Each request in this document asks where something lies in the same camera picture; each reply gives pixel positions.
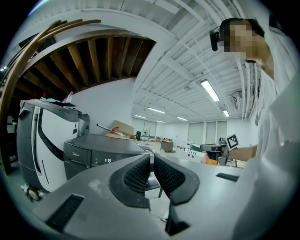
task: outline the cardboard box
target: cardboard box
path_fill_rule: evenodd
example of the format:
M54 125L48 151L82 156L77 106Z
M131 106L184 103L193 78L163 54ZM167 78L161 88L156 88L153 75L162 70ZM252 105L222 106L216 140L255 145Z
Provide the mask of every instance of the cardboard box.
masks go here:
M112 128L116 128L116 127L119 127L119 129L117 131L121 132L126 137L122 137L120 135L116 135L116 134L112 134L112 133L107 133L106 136L115 137L115 138L123 138L123 139L135 140L136 141L136 138L134 136L134 133L135 133L135 128L134 127L132 127L132 126L126 124L126 123L115 120L112 123Z

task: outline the white ceiling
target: white ceiling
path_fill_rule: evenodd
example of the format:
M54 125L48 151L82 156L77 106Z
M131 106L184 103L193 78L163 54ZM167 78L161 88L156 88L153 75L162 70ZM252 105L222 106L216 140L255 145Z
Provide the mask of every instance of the white ceiling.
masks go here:
M178 116L189 121L219 120L226 118L222 111L227 109L230 117L242 117L231 97L242 88L235 59L221 50L212 51L209 37L223 19L244 14L239 5L231 0L49 0L29 16L15 42L41 31L47 20L95 19L96 13L106 26L125 28L157 42L136 79L132 116L165 122L180 122ZM250 67L252 89L255 80ZM244 69L243 74L247 88ZM200 85L204 79L219 102Z

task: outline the orange object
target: orange object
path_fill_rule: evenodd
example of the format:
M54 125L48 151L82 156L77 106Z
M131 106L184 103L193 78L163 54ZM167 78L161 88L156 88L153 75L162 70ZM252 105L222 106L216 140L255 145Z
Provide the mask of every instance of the orange object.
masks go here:
M219 162L216 161L216 160L207 159L206 164L209 164L209 165L219 165Z

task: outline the plastic bottle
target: plastic bottle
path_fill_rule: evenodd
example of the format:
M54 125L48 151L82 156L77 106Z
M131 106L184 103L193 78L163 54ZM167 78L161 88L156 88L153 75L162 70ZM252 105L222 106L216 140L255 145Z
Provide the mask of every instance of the plastic bottle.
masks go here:
M71 103L71 101L72 101L72 95L73 95L73 92L70 91L69 95L68 95L67 98L66 98L65 103Z

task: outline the chair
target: chair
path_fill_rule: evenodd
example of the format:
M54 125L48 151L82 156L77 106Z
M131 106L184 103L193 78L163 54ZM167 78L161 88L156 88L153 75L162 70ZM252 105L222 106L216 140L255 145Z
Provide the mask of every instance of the chair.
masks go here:
M150 190L154 190L156 188L160 188L158 197L161 197L161 194L163 193L163 189L161 188L160 184L156 181L156 179L150 175L150 177L148 178L148 182L146 185L146 191L150 191Z

